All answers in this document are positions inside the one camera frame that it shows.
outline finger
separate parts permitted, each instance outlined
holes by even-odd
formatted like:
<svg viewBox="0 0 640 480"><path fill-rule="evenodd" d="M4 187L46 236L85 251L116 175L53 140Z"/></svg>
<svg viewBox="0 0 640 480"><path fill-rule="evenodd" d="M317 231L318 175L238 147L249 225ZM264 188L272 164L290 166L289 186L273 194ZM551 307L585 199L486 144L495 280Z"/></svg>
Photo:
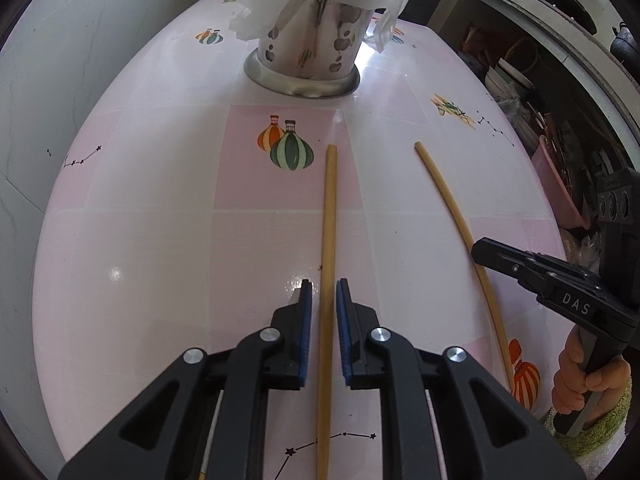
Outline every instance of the finger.
<svg viewBox="0 0 640 480"><path fill-rule="evenodd" d="M554 375L554 386L556 394L566 407L576 411L584 408L584 397L569 389L560 370Z"/></svg>
<svg viewBox="0 0 640 480"><path fill-rule="evenodd" d="M588 389L603 392L609 388L623 388L631 377L631 366L622 356L618 356L600 370L589 374L585 380Z"/></svg>
<svg viewBox="0 0 640 480"><path fill-rule="evenodd" d="M551 390L551 402L553 403L556 412L561 413L562 415L569 415L569 413L572 412L572 409L560 400L555 388Z"/></svg>
<svg viewBox="0 0 640 480"><path fill-rule="evenodd" d="M560 372L564 377L566 385L579 394L583 394L587 391L587 384L585 383L586 374L580 370L578 365L569 356L569 352L564 349L558 356L558 364L560 365Z"/></svg>
<svg viewBox="0 0 640 480"><path fill-rule="evenodd" d="M566 343L564 344L564 350L571 361L581 364L582 361L584 361L584 348L582 348L580 334L578 331L579 328L576 325L571 332L569 332L569 335L566 338Z"/></svg>

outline hand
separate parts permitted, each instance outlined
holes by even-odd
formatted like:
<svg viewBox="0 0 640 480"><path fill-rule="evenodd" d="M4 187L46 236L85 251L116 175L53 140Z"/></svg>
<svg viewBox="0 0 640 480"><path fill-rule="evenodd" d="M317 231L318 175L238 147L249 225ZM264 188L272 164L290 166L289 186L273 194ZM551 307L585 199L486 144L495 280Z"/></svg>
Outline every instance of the hand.
<svg viewBox="0 0 640 480"><path fill-rule="evenodd" d="M575 326L558 357L560 369L554 375L551 400L558 413L568 415L574 410L583 409L583 393L587 390L603 392L585 424L585 428L588 428L620 402L631 377L631 367L622 356L618 356L600 370L587 375L578 368L583 360L584 349L580 344L578 327Z"/></svg>

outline wooden chopstick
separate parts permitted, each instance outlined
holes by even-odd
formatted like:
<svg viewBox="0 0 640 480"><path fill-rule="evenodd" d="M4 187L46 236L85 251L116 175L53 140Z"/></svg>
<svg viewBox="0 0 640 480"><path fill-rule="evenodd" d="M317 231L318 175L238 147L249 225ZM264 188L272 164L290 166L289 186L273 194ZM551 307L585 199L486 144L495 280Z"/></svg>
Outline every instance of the wooden chopstick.
<svg viewBox="0 0 640 480"><path fill-rule="evenodd" d="M447 186L447 183L444 181L442 174L436 167L433 159L430 157L429 153L421 142L415 143L415 150L420 155L420 158L424 162L424 165L427 167L429 173L431 173L431 177L436 183L436 186L438 187L438 190L440 191L444 202L446 202L447 207L451 212L451 216L453 216L453 219L458 226L458 231L460 231L460 235L465 241L466 248L468 249L470 255L474 240L471 237L469 227L466 225L465 218L462 216L462 212L460 211L458 204L456 204L456 201L454 200L453 195L449 190L449 186ZM478 280L480 280L480 286L482 287L482 291L484 292L486 303L489 306L489 313L494 324L495 335L498 338L498 345L500 346L500 354L502 355L502 362L504 364L504 373L507 376L509 388L511 391L513 391L513 369L511 367L511 356L509 355L507 334L504 331L504 323L502 322L502 316L500 314L500 308L498 307L498 301L495 298L494 288L491 286L491 282L489 281L489 277L487 276L486 269L483 266L476 265L475 263L474 267L476 268L476 273L478 274Z"/></svg>
<svg viewBox="0 0 640 480"><path fill-rule="evenodd" d="M334 349L335 223L337 148L326 148L324 219L322 221L322 267L320 271L320 350L318 364L318 480L329 475L331 395Z"/></svg>

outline orange striped balloon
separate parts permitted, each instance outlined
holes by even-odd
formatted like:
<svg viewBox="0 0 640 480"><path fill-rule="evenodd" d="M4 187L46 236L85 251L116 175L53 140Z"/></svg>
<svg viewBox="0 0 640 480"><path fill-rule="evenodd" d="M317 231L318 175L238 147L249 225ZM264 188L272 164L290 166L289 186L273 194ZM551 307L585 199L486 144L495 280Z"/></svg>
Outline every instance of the orange striped balloon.
<svg viewBox="0 0 640 480"><path fill-rule="evenodd" d="M531 410L540 392L540 372L535 365L522 360L522 348L517 339L509 343L509 354L515 383L511 395L527 410Z"/></svg>
<svg viewBox="0 0 640 480"><path fill-rule="evenodd" d="M258 146L265 152L271 151L271 147L284 136L284 130L278 124L279 116L271 116L271 124L258 136Z"/></svg>

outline metal base rim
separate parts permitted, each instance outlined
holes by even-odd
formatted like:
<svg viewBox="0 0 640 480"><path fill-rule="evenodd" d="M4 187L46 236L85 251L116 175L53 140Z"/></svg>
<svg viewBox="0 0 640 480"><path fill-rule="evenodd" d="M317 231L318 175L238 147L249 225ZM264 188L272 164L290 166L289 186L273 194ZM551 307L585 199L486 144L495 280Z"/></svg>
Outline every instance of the metal base rim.
<svg viewBox="0 0 640 480"><path fill-rule="evenodd" d="M244 72L252 81L269 90L306 99L340 97L350 94L360 84L360 72L355 65L348 76L330 81L300 79L274 72L260 62L257 48L246 58Z"/></svg>

